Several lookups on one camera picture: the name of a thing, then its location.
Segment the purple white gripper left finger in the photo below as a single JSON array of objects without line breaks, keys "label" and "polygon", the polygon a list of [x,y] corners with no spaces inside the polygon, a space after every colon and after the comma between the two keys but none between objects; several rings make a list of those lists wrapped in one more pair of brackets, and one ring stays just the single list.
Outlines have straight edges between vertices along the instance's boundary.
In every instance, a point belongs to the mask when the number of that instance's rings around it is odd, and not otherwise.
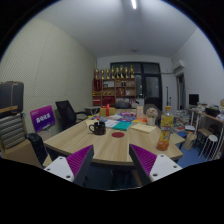
[{"label": "purple white gripper left finger", "polygon": [[59,156],[45,171],[82,186],[93,156],[94,147],[89,145],[68,157]]}]

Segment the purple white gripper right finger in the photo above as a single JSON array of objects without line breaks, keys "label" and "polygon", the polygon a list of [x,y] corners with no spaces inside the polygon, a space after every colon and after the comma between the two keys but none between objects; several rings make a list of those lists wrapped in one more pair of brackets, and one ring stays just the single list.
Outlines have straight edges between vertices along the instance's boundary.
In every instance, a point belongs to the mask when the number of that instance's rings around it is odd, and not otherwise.
[{"label": "purple white gripper right finger", "polygon": [[129,155],[143,186],[181,170],[181,167],[165,154],[155,155],[134,144],[129,145]]}]

